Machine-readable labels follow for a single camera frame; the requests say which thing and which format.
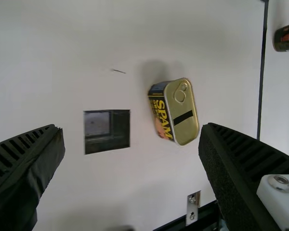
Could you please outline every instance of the window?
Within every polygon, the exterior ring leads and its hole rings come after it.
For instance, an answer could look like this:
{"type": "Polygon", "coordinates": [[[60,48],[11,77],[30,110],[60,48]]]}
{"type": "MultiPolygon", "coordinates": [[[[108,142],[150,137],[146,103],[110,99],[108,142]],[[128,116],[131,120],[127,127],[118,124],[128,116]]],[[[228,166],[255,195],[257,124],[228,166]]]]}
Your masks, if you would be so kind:
{"type": "Polygon", "coordinates": [[[84,112],[85,154],[130,146],[130,111],[84,112]]]}

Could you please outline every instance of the spam can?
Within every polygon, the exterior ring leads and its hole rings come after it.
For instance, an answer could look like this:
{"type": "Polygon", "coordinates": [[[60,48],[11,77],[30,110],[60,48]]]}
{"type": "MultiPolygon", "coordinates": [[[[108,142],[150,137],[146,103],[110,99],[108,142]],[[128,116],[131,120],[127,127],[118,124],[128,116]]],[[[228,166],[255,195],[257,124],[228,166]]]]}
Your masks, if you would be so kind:
{"type": "Polygon", "coordinates": [[[273,46],[276,51],[289,51],[289,26],[278,29],[274,34],[273,46]]]}
{"type": "Polygon", "coordinates": [[[191,82],[187,78],[154,84],[148,97],[161,138],[186,145],[199,133],[191,82]]]}

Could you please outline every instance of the black stripe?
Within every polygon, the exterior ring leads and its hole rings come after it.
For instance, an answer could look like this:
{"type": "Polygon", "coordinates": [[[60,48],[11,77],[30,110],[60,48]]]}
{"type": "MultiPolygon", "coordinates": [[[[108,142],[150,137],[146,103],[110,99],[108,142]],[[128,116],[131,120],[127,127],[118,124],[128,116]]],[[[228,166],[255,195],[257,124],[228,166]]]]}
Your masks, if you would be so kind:
{"type": "Polygon", "coordinates": [[[263,95],[263,73],[265,61],[265,43],[266,43],[266,29],[268,21],[269,2],[264,3],[264,19],[263,19],[263,35],[262,35],[262,51],[261,51],[261,66],[260,66],[260,83],[259,83],[259,104],[258,104],[258,125],[257,125],[257,139],[260,140],[261,129],[261,111],[262,111],[262,95],[263,95]]]}
{"type": "Polygon", "coordinates": [[[193,111],[190,110],[189,112],[186,112],[178,117],[176,117],[174,120],[173,120],[173,124],[174,125],[177,125],[177,124],[180,124],[182,121],[188,119],[189,117],[192,117],[193,116],[193,111]]]}

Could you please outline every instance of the white wall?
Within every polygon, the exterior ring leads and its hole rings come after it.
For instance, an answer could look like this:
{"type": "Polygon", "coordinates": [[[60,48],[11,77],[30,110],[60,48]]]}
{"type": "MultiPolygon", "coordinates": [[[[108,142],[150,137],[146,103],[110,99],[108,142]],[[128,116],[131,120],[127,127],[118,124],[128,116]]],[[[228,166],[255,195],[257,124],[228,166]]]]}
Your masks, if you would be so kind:
{"type": "Polygon", "coordinates": [[[199,138],[160,139],[146,91],[190,78],[200,126],[255,137],[262,23],[258,0],[0,0],[0,141],[54,123],[66,144],[34,231],[148,231],[214,200],[199,138]],[[131,110],[131,148],[84,155],[99,109],[131,110]]]}
{"type": "Polygon", "coordinates": [[[270,0],[263,81],[261,141],[289,155],[289,52],[276,52],[273,36],[289,25],[289,0],[270,0]]]}

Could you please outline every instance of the screw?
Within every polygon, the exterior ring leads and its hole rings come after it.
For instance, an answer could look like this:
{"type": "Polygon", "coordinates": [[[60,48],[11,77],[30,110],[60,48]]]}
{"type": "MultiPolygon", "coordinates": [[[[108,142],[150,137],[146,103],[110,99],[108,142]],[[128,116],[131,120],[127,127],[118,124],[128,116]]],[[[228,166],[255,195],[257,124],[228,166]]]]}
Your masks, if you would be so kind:
{"type": "Polygon", "coordinates": [[[194,213],[191,213],[191,215],[189,216],[189,218],[190,218],[191,220],[195,219],[195,214],[194,214],[194,213]]]}
{"type": "Polygon", "coordinates": [[[274,179],[281,184],[289,184],[289,180],[282,176],[274,176],[274,179]]]}
{"type": "Polygon", "coordinates": [[[189,198],[189,203],[193,204],[193,203],[195,203],[195,202],[196,202],[195,197],[194,197],[194,196],[191,196],[191,197],[189,198]]]}
{"type": "Polygon", "coordinates": [[[280,175],[271,175],[267,178],[269,185],[282,193],[289,193],[289,180],[280,175]]]}

